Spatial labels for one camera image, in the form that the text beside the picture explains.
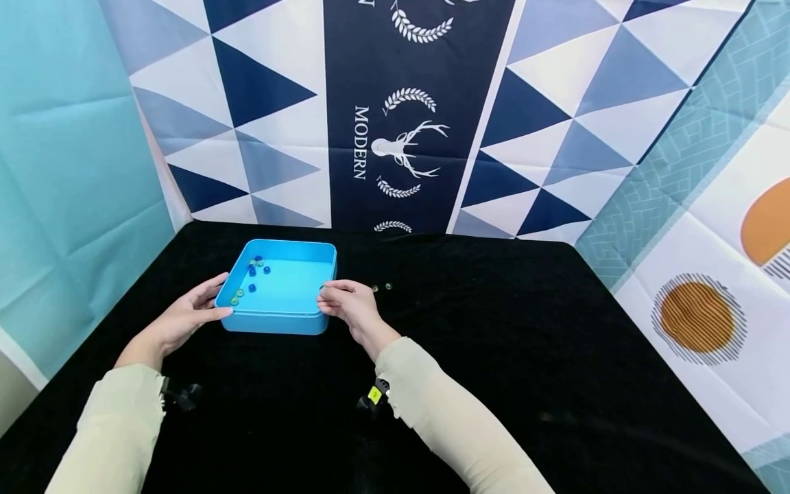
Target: yellow tag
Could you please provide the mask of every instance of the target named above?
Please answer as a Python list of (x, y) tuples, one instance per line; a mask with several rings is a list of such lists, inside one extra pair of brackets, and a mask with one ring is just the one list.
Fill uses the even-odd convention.
[(374, 405), (378, 405), (378, 400), (382, 399), (382, 392), (379, 391), (377, 387), (372, 387), (367, 397), (371, 399)]

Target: laurel wreath print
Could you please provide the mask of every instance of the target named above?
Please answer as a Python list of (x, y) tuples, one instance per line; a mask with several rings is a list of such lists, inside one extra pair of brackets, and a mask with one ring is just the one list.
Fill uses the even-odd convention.
[(419, 188), (422, 186), (420, 184), (417, 184), (411, 189), (406, 189), (406, 190), (396, 189), (395, 187), (389, 185), (386, 180), (382, 180), (382, 177), (380, 176), (376, 179), (376, 185), (378, 185), (378, 188), (381, 189), (381, 191), (384, 194), (389, 195), (391, 198), (399, 198), (399, 199), (413, 196), (414, 194), (419, 192)]
[[(393, 9), (397, 9), (397, 1), (393, 3)], [(421, 28), (420, 26), (412, 24), (408, 17), (406, 17), (406, 12), (401, 9), (395, 10), (392, 21), (395, 23), (395, 28), (401, 33), (401, 36), (414, 43), (430, 43), (436, 41), (453, 28), (452, 17), (435, 28)]]
[(436, 102), (433, 98), (428, 96), (428, 93), (422, 89), (417, 88), (400, 88), (396, 92), (389, 95), (389, 98), (384, 101), (384, 115), (387, 115), (389, 110), (394, 110), (397, 105), (404, 101), (419, 101), (428, 107), (429, 110), (436, 113)]
[(405, 230), (407, 233), (412, 232), (412, 227), (408, 226), (403, 221), (382, 221), (373, 227), (374, 231), (376, 232), (383, 232), (387, 228), (400, 228), (401, 230)]

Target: black table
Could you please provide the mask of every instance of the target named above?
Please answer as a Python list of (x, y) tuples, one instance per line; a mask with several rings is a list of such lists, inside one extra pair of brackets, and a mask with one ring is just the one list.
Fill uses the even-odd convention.
[[(512, 432), (558, 494), (764, 492), (696, 401), (562, 243), (195, 222), (167, 246), (0, 439), (0, 492), (42, 492), (93, 383), (176, 297), (253, 238), (333, 243), (338, 277)], [(205, 326), (164, 373), (205, 389), (169, 413), (144, 492), (464, 492), (402, 422), (354, 414), (373, 364), (332, 321), (318, 337)]]

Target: blue plastic tray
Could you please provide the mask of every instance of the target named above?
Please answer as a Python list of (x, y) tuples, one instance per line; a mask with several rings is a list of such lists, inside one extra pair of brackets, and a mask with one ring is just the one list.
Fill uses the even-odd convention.
[[(251, 276), (250, 262), (259, 255), (263, 266), (256, 266)], [(271, 269), (268, 274), (265, 267)], [(337, 249), (331, 243), (251, 240), (216, 296), (217, 307), (231, 307), (231, 299), (238, 300), (222, 325), (247, 333), (323, 333), (329, 318), (318, 310), (315, 297), (336, 273)], [(242, 296), (237, 295), (240, 289)]]

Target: person's right hand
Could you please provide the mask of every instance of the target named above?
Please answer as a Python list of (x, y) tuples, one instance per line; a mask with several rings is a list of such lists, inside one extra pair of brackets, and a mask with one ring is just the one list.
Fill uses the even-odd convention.
[(343, 319), (354, 341), (375, 362), (378, 354), (401, 336), (378, 314), (376, 297), (367, 285), (351, 280), (327, 281), (318, 294), (318, 308)]

